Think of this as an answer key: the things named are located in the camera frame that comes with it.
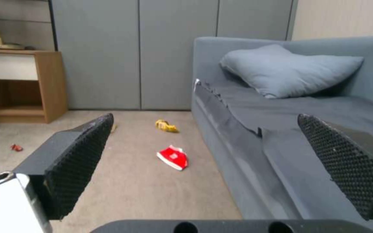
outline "gray couch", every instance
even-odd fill
[[[281,44],[293,53],[363,56],[348,80],[310,97],[265,99],[223,71],[227,52]],[[373,37],[269,41],[219,37],[194,44],[192,113],[244,219],[344,219],[356,212],[297,126],[306,113],[373,135]]]

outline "textured gripper pad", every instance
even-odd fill
[[[107,114],[69,130],[81,134],[44,174],[56,218],[62,219],[73,210],[95,171],[112,125],[113,115]]]
[[[365,220],[373,219],[373,137],[309,115],[298,123],[332,180]]]

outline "beige carpet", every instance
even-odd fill
[[[70,111],[51,124],[0,124],[0,172],[25,159],[49,136],[105,112]],[[113,112],[118,128],[106,144],[92,180],[73,212],[54,232],[89,232],[121,219],[239,219],[216,163],[190,112]],[[163,118],[180,134],[157,130]],[[22,152],[10,151],[18,143]],[[180,172],[164,164],[156,152],[181,147],[190,167]]]

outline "white drawer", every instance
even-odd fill
[[[33,55],[0,53],[0,79],[38,80]]]

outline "beige wall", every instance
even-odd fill
[[[299,0],[292,40],[373,36],[373,0]]]

